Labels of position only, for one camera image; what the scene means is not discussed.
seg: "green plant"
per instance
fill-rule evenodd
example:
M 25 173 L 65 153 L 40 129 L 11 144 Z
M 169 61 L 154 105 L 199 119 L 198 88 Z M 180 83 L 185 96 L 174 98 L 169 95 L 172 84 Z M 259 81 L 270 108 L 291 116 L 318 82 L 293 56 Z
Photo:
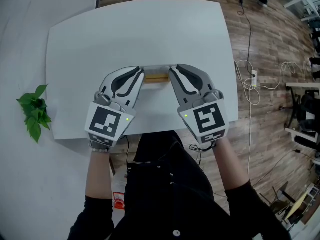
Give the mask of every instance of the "green plant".
M 50 130 L 48 123 L 51 122 L 51 118 L 47 115 L 47 105 L 45 100 L 40 98 L 46 88 L 47 85 L 40 85 L 35 93 L 26 93 L 17 99 L 25 114 L 26 130 L 36 143 L 41 136 L 40 125 Z

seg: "black sleeve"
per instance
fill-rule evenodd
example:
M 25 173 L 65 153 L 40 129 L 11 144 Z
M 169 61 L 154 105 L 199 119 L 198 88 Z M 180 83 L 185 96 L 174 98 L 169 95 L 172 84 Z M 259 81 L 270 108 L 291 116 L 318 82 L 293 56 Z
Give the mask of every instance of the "black sleeve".
M 290 233 L 260 199 L 250 181 L 241 187 L 225 191 L 225 194 L 232 220 L 251 238 L 261 233 L 264 240 L 291 240 Z
M 70 230 L 68 240 L 105 240 L 115 229 L 112 199 L 86 196 L 84 210 Z

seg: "wooden floor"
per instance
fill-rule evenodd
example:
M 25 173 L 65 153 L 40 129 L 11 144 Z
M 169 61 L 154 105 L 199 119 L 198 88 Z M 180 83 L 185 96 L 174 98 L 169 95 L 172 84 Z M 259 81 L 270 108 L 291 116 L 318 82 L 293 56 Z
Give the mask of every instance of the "wooden floor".
M 99 6 L 104 7 L 116 3 L 132 0 L 100 0 Z M 208 0 L 221 4 L 229 31 L 233 57 L 236 61 L 246 60 L 250 28 L 245 16 L 239 16 L 242 11 L 239 0 Z M 258 84 L 267 87 L 276 87 L 283 62 L 294 62 L 302 68 L 309 57 L 313 57 L 314 48 L 309 38 L 309 29 L 306 23 L 290 11 L 283 8 L 286 0 L 269 0 L 268 7 L 261 7 L 256 0 L 244 0 L 244 9 L 251 22 L 252 37 L 250 48 L 250 62 L 258 71 Z M 240 65 L 244 79 L 249 77 L 246 73 L 246 64 Z M 290 106 L 291 97 L 285 89 L 285 82 L 312 82 L 310 72 L 306 72 L 306 81 L 302 72 L 296 68 L 296 74 L 289 70 L 283 73 L 281 84 L 277 90 L 260 90 L 261 101 L 259 105 L 252 106 L 252 144 L 250 178 L 254 185 L 288 152 L 300 149 L 307 155 L 314 151 L 291 142 L 291 137 L 284 131 L 284 123 L 288 120 L 289 112 L 279 111 L 279 106 Z M 247 168 L 249 158 L 249 103 L 246 100 L 241 82 L 237 79 L 239 120 L 231 123 L 228 138 L 238 154 L 243 166 Z M 255 92 L 251 93 L 253 102 L 257 102 Z M 185 149 L 194 157 L 197 153 L 189 150 L 189 145 L 196 143 L 188 130 L 178 131 Z M 129 159 L 132 159 L 137 150 L 139 136 L 130 136 Z M 116 168 L 125 163 L 125 153 L 128 144 L 125 139 L 119 142 L 113 150 L 113 161 Z M 254 188 L 258 193 L 273 200 L 272 186 L 277 190 L 289 181 L 287 192 L 297 198 L 312 178 L 308 171 L 311 162 L 301 154 L 288 154 L 259 184 Z M 200 167 L 209 178 L 213 191 L 224 195 L 224 188 L 212 151 L 202 154 Z M 227 199 L 216 196 L 217 203 L 226 211 L 229 210 Z

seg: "electrical outlet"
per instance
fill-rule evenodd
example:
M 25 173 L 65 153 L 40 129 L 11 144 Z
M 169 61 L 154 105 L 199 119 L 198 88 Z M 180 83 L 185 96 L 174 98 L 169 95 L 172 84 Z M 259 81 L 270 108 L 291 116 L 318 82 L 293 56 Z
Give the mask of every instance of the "electrical outlet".
M 257 79 L 258 79 L 257 71 L 251 70 L 251 74 L 252 74 L 251 86 L 252 87 L 257 87 Z

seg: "tabletop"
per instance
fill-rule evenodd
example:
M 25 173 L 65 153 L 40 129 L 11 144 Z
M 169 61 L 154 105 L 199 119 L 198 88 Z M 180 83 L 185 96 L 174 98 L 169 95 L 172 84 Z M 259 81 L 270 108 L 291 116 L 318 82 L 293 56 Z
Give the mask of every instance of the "tabletop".
M 238 120 L 238 91 L 227 25 L 219 3 L 136 0 L 68 19 L 49 33 L 47 100 L 56 140 L 86 138 L 89 104 L 104 78 L 130 66 L 187 64 L 209 74 Z M 185 129 L 171 83 L 142 85 L 125 135 Z

